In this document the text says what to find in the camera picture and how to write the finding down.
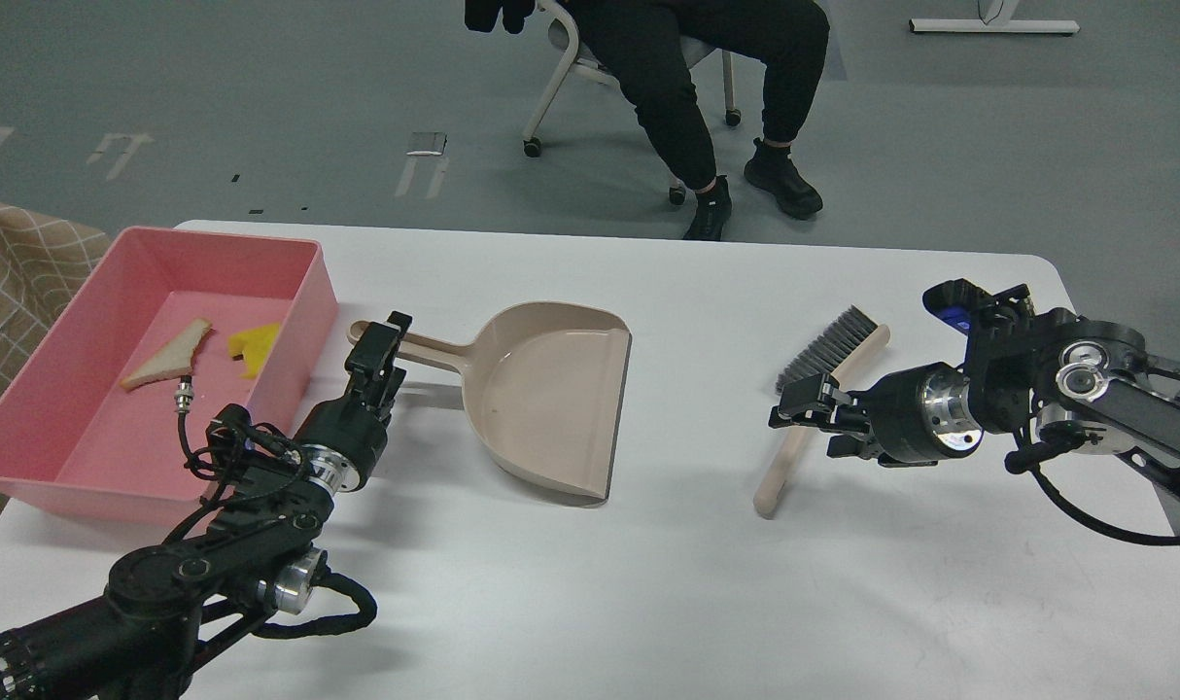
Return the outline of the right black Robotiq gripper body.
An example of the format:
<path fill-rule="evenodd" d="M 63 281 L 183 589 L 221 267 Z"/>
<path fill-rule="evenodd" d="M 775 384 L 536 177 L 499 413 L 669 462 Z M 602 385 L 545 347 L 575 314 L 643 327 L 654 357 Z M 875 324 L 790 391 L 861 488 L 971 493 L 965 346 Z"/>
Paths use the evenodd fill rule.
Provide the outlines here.
<path fill-rule="evenodd" d="M 969 413 L 969 380 L 946 364 L 890 373 L 858 399 L 870 436 L 857 456 L 885 467 L 931 466 L 971 456 L 983 428 Z"/>

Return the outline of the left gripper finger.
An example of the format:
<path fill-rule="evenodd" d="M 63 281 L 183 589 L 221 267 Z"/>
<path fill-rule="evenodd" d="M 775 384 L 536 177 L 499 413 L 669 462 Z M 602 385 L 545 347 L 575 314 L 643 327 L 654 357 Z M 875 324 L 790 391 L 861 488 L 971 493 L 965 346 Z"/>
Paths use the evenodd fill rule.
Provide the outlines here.
<path fill-rule="evenodd" d="M 360 408 L 376 408 L 376 367 L 384 349 L 382 323 L 366 323 L 347 355 L 345 369 L 349 372 L 346 398 Z"/>
<path fill-rule="evenodd" d="M 392 408 L 394 406 L 400 385 L 404 384 L 406 371 L 396 368 L 396 358 L 400 344 L 404 341 L 412 316 L 392 310 L 391 316 L 382 323 L 384 349 L 380 362 L 376 367 L 376 408 Z"/>

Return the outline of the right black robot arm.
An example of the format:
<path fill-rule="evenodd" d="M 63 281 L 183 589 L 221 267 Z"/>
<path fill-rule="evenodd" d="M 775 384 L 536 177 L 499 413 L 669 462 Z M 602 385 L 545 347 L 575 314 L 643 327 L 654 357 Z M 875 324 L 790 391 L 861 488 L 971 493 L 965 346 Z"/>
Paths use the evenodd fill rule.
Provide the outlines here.
<path fill-rule="evenodd" d="M 1012 436 L 1008 473 L 1031 475 L 1053 505 L 1084 528 L 1146 547 L 1180 535 L 1143 535 L 1076 508 L 1043 475 L 1062 454 L 1112 454 L 1180 502 L 1180 362 L 1150 354 L 1138 331 L 1056 307 L 1038 313 L 1029 288 L 983 292 L 966 279 L 923 294 L 927 314 L 966 338 L 962 364 L 927 364 L 844 390 L 853 365 L 886 341 L 853 307 L 776 378 L 769 426 L 786 430 L 755 504 L 771 512 L 804 431 L 827 434 L 831 458 L 883 467 L 966 458 L 988 434 Z"/>

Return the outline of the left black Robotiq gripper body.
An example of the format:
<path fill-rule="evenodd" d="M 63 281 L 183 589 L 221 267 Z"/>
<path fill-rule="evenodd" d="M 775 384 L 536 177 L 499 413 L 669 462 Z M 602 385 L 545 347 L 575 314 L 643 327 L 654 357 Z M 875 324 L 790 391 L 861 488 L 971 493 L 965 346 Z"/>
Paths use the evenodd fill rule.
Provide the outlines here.
<path fill-rule="evenodd" d="M 356 492 L 369 480 L 387 444 L 391 405 L 356 399 L 317 403 L 294 436 L 310 479 L 330 493 Z"/>

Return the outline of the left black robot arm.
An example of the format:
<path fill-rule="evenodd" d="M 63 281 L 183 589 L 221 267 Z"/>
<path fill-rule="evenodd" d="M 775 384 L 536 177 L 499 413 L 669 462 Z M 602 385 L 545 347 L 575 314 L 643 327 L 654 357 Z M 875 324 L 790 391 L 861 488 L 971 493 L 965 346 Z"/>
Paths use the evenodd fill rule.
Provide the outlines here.
<path fill-rule="evenodd" d="M 248 637 L 290 641 L 372 623 L 375 598 L 334 573 L 314 541 L 335 497 L 369 480 L 406 372 L 412 320 L 363 323 L 345 394 L 317 403 L 295 436 L 229 404 L 186 449 L 211 495 L 159 544 L 112 565 L 100 597 L 0 633 L 0 699 L 177 699 Z"/>

